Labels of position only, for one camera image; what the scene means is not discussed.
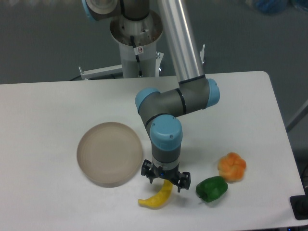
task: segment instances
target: yellow banana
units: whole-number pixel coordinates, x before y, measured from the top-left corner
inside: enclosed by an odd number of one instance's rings
[[[163,187],[156,195],[146,200],[139,199],[138,203],[150,208],[157,208],[168,200],[171,195],[172,187],[173,184],[170,181],[164,180]]]

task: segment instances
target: beige plate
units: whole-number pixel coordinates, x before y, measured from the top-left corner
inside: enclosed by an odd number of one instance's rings
[[[137,134],[116,122],[99,124],[81,139],[77,161],[81,170],[101,186],[129,180],[140,166],[142,146]]]

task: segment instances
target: white table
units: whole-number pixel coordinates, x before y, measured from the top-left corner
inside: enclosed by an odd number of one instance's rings
[[[0,230],[156,231],[252,230],[300,226],[289,197],[304,194],[268,75],[207,75],[219,85],[216,106],[179,119],[183,126],[180,171],[191,188],[159,210],[137,199],[154,195],[162,180],[137,172],[127,183],[103,188],[77,164],[76,149],[91,127],[124,123],[150,141],[134,99],[145,87],[178,86],[175,77],[0,85]],[[218,175],[218,160],[237,152],[247,162],[241,182],[217,201],[195,194],[202,180]]]

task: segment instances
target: gray floor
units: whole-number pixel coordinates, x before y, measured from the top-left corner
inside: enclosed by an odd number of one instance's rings
[[[120,64],[109,19],[88,21],[79,0],[25,1],[0,0],[0,84],[64,81],[79,75],[78,66]],[[291,5],[266,16],[240,0],[187,2],[197,45],[206,44],[206,73],[267,72],[287,122],[308,99],[308,14]],[[151,8],[158,11],[154,0]],[[164,36],[158,50],[166,54],[164,75],[173,75]],[[289,134],[300,168],[308,162],[307,131],[308,116]]]

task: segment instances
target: green pepper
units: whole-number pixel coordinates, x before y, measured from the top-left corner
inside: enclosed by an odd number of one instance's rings
[[[220,198],[228,189],[228,184],[221,176],[207,178],[196,186],[198,197],[206,202]]]

